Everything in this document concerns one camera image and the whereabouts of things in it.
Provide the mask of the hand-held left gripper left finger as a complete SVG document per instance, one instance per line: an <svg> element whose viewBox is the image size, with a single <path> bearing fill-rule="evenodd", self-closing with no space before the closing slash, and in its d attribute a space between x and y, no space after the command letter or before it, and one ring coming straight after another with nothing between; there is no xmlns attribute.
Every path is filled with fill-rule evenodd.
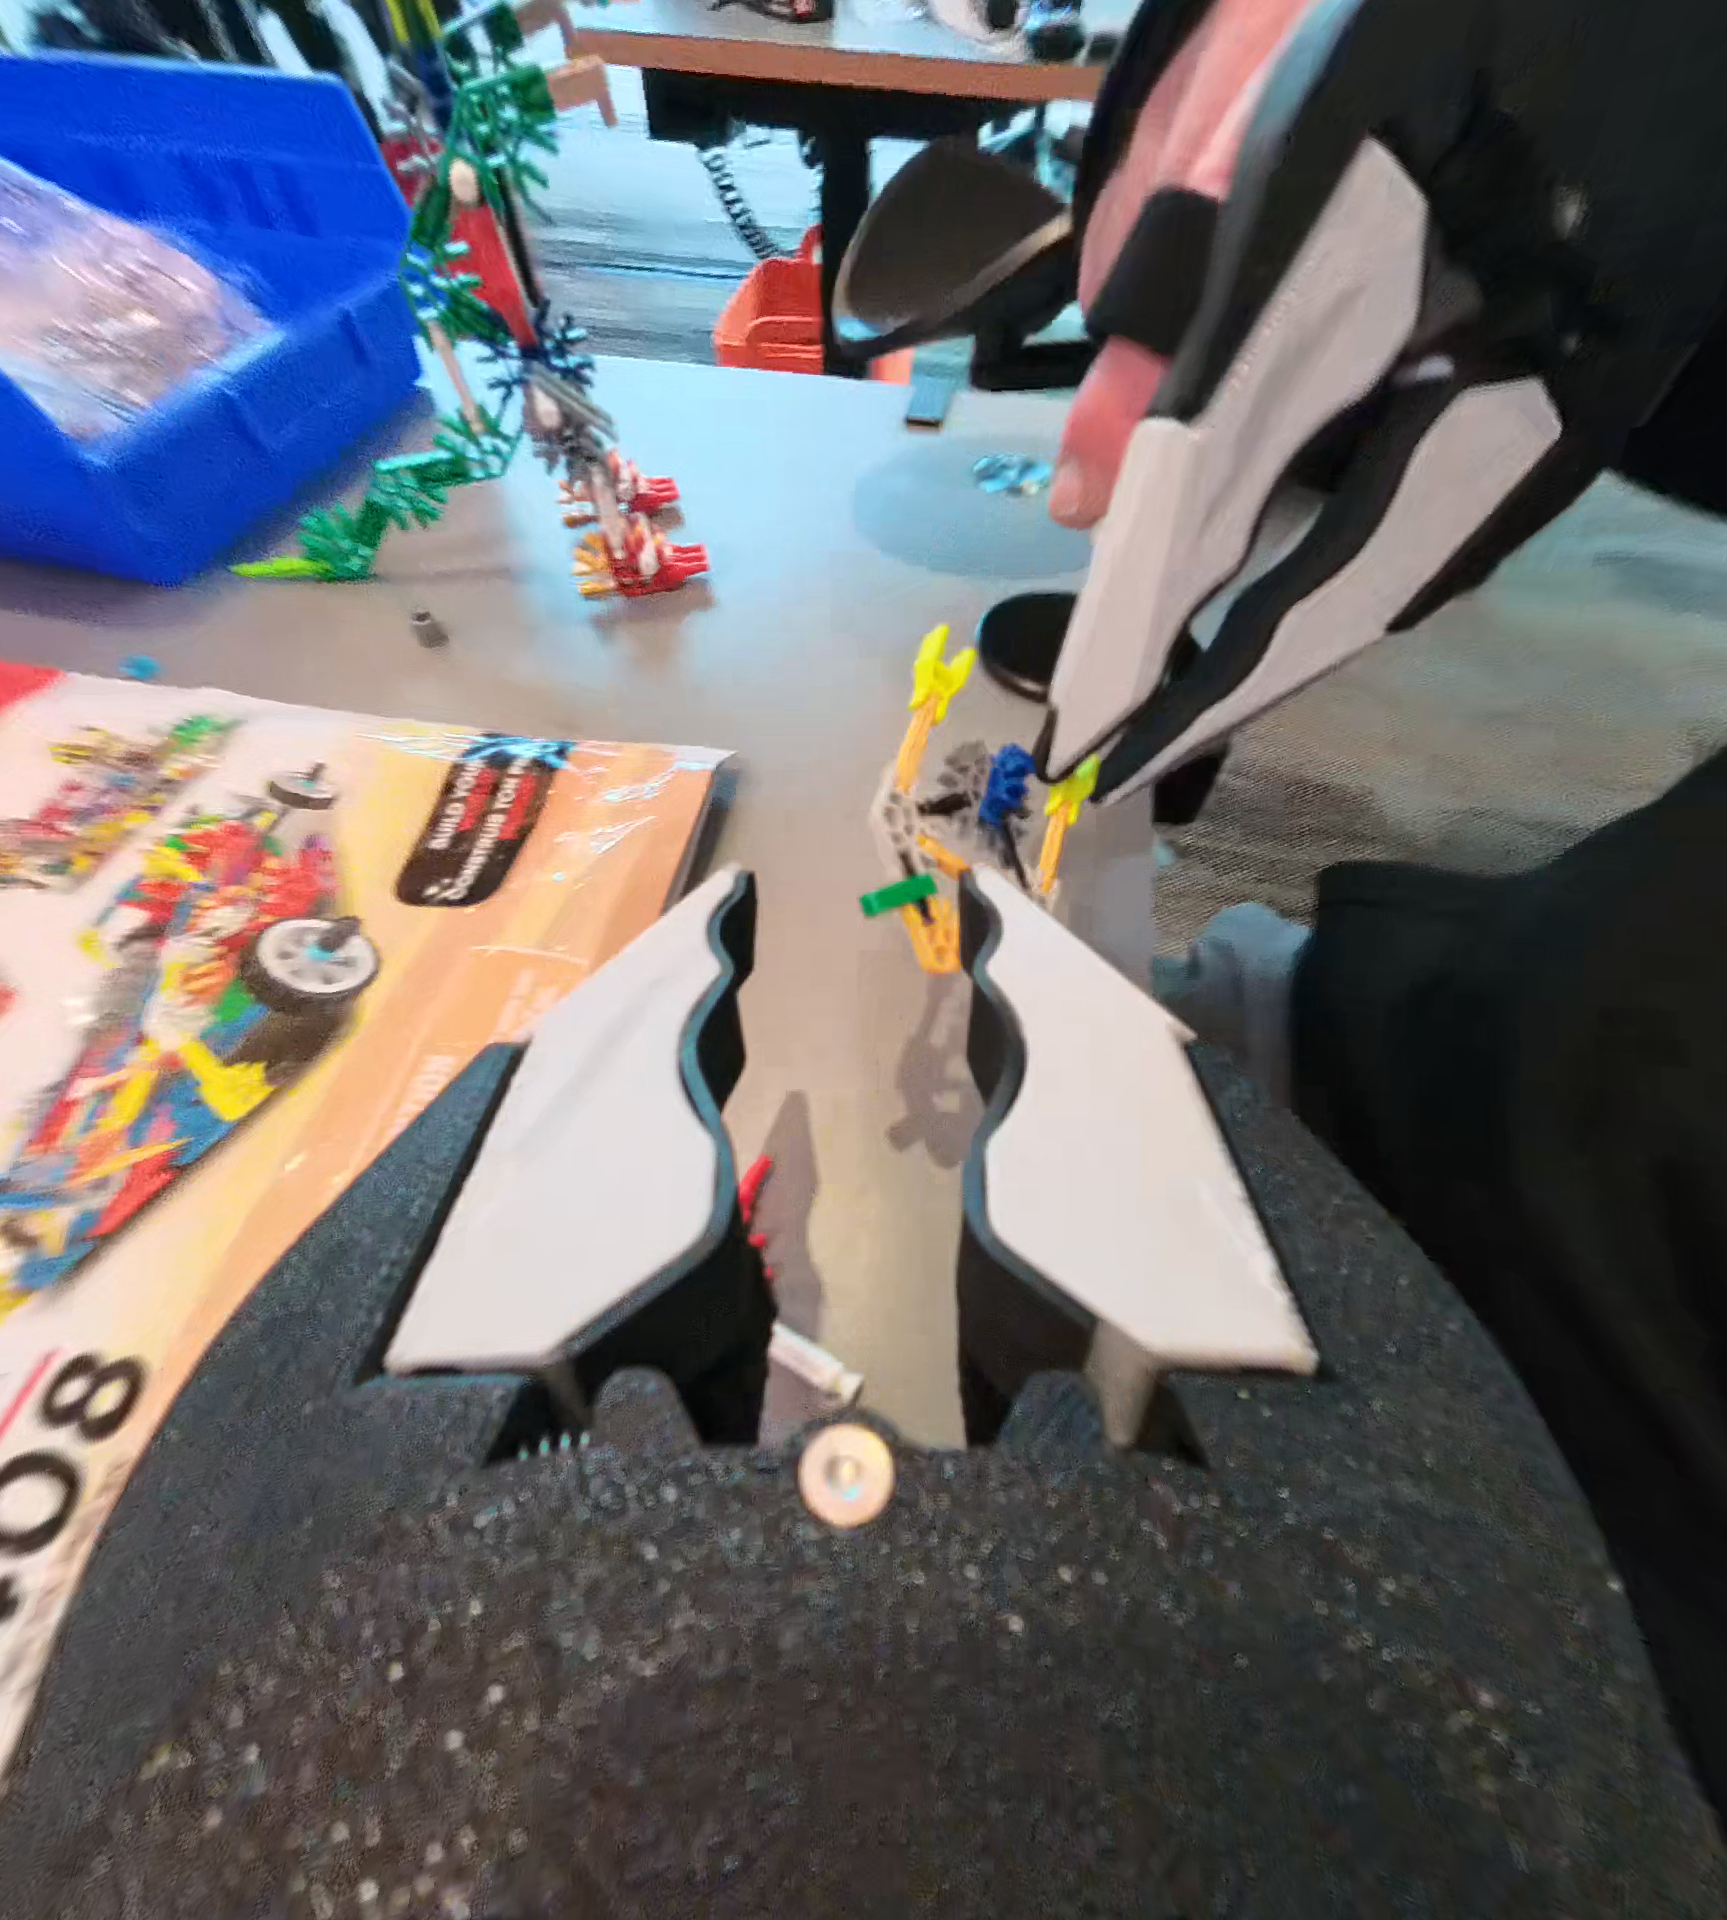
<svg viewBox="0 0 1727 1920"><path fill-rule="evenodd" d="M650 1371L702 1442L758 1442L766 1274L728 1128L756 931L754 875L720 868L542 1019L446 1203L390 1380L518 1380L572 1432L612 1378Z"/></svg>

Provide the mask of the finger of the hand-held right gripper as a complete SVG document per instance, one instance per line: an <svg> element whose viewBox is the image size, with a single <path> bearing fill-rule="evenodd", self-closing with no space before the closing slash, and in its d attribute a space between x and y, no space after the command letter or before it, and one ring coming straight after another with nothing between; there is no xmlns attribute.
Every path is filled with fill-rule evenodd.
<svg viewBox="0 0 1727 1920"><path fill-rule="evenodd" d="M1420 312L1426 230L1418 187L1364 143L1208 397L1176 392L1138 422L1052 681L1048 776L1152 707L1182 624L1246 560L1292 460L1392 369Z"/></svg>
<svg viewBox="0 0 1727 1920"><path fill-rule="evenodd" d="M1398 394L1330 492L1272 506L1276 547L1218 593L1210 636L1182 629L1180 665L1102 752L1096 802L1212 757L1416 621L1558 438L1532 378Z"/></svg>

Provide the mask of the white toy rod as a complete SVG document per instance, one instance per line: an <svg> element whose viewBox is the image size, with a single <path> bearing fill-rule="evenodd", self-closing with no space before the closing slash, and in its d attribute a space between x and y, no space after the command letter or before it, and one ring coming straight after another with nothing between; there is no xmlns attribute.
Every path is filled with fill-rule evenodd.
<svg viewBox="0 0 1727 1920"><path fill-rule="evenodd" d="M862 1401L866 1378L832 1356L814 1339L778 1323L770 1339L772 1375L788 1380L822 1411L850 1409Z"/></svg>

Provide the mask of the black grey connector toy assembly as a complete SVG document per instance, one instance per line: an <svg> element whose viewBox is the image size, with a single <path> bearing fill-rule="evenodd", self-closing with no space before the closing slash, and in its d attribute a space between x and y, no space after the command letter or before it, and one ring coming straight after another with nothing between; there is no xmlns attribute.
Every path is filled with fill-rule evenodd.
<svg viewBox="0 0 1727 1920"><path fill-rule="evenodd" d="M524 433L558 480L574 524L622 532L626 499L618 426L594 398L588 332L546 298L530 315L532 342L500 377L498 392L520 401Z"/></svg>

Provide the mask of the red plastic crate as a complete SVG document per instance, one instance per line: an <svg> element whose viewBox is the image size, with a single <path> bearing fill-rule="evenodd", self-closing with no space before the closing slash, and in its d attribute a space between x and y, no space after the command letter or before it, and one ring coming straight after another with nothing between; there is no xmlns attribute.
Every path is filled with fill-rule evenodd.
<svg viewBox="0 0 1727 1920"><path fill-rule="evenodd" d="M720 369L826 374L822 229L794 252L760 258L712 329Z"/></svg>

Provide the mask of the small multicolour toy assembly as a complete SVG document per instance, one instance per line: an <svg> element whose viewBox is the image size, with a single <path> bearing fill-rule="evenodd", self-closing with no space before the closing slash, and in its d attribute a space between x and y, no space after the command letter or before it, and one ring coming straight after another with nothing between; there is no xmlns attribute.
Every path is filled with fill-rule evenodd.
<svg viewBox="0 0 1727 1920"><path fill-rule="evenodd" d="M994 748L968 739L934 760L934 737L948 715L930 737L924 772L910 792L892 788L896 757L884 768L870 810L884 882L860 901L868 919L904 927L918 967L932 978L962 969L958 886L974 868L1002 871L1038 903L1034 871L1050 788L1038 779L1032 752L1016 743Z"/></svg>

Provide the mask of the small blue plastic bin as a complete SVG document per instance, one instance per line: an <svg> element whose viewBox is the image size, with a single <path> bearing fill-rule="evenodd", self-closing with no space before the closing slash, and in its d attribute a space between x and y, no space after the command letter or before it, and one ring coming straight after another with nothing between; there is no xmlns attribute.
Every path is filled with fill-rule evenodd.
<svg viewBox="0 0 1727 1920"><path fill-rule="evenodd" d="M0 369L0 558L178 586L410 401L410 212L346 85L0 53L0 157L250 294L252 349L83 445Z"/></svg>

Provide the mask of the red yellow connector toy assembly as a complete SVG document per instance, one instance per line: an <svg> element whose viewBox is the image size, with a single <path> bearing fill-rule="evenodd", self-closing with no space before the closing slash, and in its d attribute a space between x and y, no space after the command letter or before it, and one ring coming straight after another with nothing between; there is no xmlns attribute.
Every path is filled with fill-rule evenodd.
<svg viewBox="0 0 1727 1920"><path fill-rule="evenodd" d="M560 506L564 527L580 538L572 552L580 596L640 601L706 580L706 544L676 541L666 528L682 502L676 478L646 475L618 448L574 463L560 480Z"/></svg>

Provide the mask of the clear plastic bag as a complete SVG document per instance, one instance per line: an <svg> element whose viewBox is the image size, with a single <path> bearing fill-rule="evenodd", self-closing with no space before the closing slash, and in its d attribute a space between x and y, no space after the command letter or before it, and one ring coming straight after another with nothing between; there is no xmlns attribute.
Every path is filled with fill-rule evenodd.
<svg viewBox="0 0 1727 1920"><path fill-rule="evenodd" d="M109 441L270 332L198 257L0 157L0 373L73 443Z"/></svg>

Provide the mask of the construction toy set plastic bag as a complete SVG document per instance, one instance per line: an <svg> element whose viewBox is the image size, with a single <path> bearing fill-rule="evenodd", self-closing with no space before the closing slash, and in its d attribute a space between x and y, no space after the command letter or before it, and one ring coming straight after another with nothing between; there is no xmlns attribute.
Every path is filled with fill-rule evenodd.
<svg viewBox="0 0 1727 1920"><path fill-rule="evenodd" d="M0 1782L174 1390L660 919L730 762L0 661Z"/></svg>

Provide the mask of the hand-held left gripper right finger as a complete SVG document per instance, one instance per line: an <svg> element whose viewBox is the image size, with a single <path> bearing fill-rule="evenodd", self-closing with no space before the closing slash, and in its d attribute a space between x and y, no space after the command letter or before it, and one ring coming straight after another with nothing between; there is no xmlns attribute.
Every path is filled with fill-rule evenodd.
<svg viewBox="0 0 1727 1920"><path fill-rule="evenodd" d="M1176 1376L1316 1380L1322 1359L1190 1032L998 868L960 882L982 1117L964 1162L966 1440L1072 1376L1112 1448L1194 1448Z"/></svg>

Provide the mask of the person's black top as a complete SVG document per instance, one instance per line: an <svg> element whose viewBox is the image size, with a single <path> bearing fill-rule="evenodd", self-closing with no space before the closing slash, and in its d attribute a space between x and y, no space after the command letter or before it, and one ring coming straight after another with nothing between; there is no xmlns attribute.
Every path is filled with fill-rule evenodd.
<svg viewBox="0 0 1727 1920"><path fill-rule="evenodd" d="M1292 1087L1530 1388L1727 1832L1727 744L1516 875L1326 868Z"/></svg>

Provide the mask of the black round disc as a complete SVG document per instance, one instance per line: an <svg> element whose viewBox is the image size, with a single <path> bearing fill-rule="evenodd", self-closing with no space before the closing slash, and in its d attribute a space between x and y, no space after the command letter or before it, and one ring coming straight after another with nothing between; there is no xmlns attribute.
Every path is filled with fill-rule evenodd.
<svg viewBox="0 0 1727 1920"><path fill-rule="evenodd" d="M1014 593L998 601L976 629L980 673L1008 695L1044 707L1074 609L1072 590Z"/></svg>

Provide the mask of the green connector toy assembly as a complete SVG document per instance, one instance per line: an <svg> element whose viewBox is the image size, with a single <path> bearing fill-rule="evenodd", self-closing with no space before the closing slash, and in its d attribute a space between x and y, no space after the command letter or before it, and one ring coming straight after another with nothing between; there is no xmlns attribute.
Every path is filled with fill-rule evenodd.
<svg viewBox="0 0 1727 1920"><path fill-rule="evenodd" d="M386 160L414 187L398 286L456 402L424 450L378 460L362 499L300 521L292 555L236 564L248 580L368 578L396 532L434 527L450 499L514 467L526 359L546 300L530 212L556 151L558 103L518 4L386 4Z"/></svg>

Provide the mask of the person's right hand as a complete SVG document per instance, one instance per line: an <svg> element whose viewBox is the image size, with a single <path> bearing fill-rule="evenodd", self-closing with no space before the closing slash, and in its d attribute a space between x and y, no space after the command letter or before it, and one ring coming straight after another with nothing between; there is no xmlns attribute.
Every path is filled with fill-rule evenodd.
<svg viewBox="0 0 1727 1920"><path fill-rule="evenodd" d="M1072 199L1074 300L1096 359L1070 406L1050 512L1098 527L1136 425L1204 298L1260 94L1308 3L1148 3L1116 53Z"/></svg>

